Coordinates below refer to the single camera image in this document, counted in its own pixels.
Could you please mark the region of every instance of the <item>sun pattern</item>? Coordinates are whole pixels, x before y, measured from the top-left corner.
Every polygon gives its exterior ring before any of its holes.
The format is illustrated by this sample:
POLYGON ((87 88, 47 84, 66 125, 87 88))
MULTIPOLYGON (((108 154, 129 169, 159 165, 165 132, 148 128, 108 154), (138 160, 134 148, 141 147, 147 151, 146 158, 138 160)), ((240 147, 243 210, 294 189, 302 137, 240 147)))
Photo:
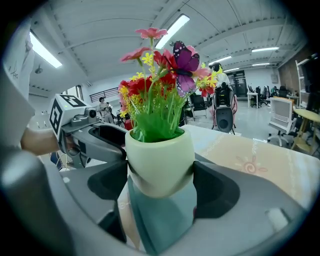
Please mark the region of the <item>sun pattern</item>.
POLYGON ((252 156, 252 161, 249 161, 248 157, 245 157, 244 160, 240 156, 236 156, 236 159, 239 160, 240 163, 235 163, 236 166, 240 167, 238 171, 244 171, 249 174, 255 174, 256 172, 267 172, 268 169, 264 167, 260 167, 260 163, 256 162, 256 156, 252 156))

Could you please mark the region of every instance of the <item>ceiling light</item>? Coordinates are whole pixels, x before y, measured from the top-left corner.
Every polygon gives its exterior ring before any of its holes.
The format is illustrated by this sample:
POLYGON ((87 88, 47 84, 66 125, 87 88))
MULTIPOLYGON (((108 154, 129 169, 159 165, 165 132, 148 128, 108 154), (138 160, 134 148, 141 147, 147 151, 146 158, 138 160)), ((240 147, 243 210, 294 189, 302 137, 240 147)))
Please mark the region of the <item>ceiling light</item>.
POLYGON ((273 50, 279 50, 279 47, 269 47, 269 48, 254 49, 254 50, 252 50, 252 52, 256 53, 256 52, 273 51, 273 50))
POLYGON ((39 42, 33 33, 30 32, 30 40, 33 44, 33 50, 49 62, 55 68, 62 66, 62 64, 39 42))
POLYGON ((221 58, 221 59, 217 59, 217 60, 215 60, 215 61, 210 62, 209 65, 211 65, 211 64, 213 64, 213 63, 215 63, 215 62, 222 62, 222 61, 227 60, 227 59, 230 59, 230 58, 232 58, 232 57, 231 57, 231 56, 228 56, 228 57, 224 57, 224 58, 221 58))
POLYGON ((252 66, 264 66, 269 65, 270 63, 259 63, 259 64, 252 64, 252 66))
POLYGON ((231 68, 231 69, 228 69, 228 70, 224 70, 223 72, 228 72, 228 71, 232 71, 232 70, 238 70, 239 68, 236 67, 236 68, 231 68))
POLYGON ((162 47, 165 46, 165 44, 172 38, 172 36, 179 30, 181 27, 186 24, 190 20, 189 17, 182 14, 168 29, 168 34, 164 35, 160 41, 155 45, 156 49, 162 49, 162 47))

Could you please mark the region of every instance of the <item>flower pot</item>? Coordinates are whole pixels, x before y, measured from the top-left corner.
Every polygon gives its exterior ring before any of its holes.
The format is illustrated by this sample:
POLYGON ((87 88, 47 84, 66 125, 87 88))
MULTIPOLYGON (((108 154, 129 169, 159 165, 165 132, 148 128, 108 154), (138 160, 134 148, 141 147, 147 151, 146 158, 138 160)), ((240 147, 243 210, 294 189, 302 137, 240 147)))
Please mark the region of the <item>flower pot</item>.
POLYGON ((135 140, 130 130, 125 135, 125 150, 134 184, 146 196, 168 197, 192 178, 195 151, 189 131, 174 139, 146 143, 135 140))

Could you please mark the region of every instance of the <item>artificial butterfly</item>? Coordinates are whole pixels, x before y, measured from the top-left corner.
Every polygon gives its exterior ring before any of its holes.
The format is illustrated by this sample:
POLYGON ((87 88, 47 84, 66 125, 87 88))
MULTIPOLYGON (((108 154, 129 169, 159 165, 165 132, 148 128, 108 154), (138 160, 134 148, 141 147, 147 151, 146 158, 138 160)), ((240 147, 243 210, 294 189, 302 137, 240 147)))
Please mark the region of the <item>artificial butterfly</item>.
POLYGON ((180 97, 184 97, 190 90, 196 91, 196 83, 192 78, 192 72, 199 67, 200 56, 192 52, 181 41, 176 41, 173 45, 173 56, 177 69, 176 88, 180 97))

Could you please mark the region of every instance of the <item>window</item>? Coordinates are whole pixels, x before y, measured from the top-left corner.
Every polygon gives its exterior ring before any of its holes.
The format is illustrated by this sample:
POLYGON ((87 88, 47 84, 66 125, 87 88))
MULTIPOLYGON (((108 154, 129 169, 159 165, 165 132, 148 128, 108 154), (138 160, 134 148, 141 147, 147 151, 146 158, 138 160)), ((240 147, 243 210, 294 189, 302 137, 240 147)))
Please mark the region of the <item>window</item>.
POLYGON ((73 96, 80 98, 81 100, 84 100, 84 96, 82 94, 82 88, 80 85, 72 87, 72 88, 62 92, 62 94, 73 95, 73 96))

